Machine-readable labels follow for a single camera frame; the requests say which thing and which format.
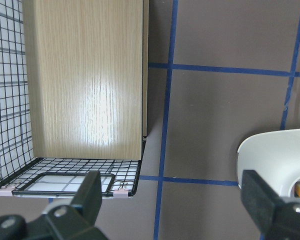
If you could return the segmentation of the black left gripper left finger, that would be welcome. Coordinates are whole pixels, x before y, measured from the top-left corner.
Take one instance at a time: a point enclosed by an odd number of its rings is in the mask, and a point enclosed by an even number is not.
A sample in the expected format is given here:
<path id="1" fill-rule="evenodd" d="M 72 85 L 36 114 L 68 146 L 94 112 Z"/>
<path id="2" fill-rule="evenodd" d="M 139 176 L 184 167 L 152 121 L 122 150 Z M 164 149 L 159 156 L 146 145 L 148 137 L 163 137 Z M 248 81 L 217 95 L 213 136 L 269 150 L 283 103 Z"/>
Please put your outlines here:
<path id="1" fill-rule="evenodd" d="M 101 205 L 101 174 L 90 171 L 70 203 L 49 204 L 30 222 L 18 214 L 0 216 L 0 240 L 106 240 L 95 226 Z"/>

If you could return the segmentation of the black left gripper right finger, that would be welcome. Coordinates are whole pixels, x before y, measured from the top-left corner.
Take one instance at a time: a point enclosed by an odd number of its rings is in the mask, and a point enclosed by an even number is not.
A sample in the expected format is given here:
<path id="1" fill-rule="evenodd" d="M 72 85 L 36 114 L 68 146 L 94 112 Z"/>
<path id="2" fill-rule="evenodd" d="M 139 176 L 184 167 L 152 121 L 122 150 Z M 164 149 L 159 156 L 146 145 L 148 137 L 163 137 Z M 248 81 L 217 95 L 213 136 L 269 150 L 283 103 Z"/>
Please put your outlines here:
<path id="1" fill-rule="evenodd" d="M 241 202 L 263 240 L 300 240 L 300 198 L 279 196 L 255 170 L 244 170 Z"/>

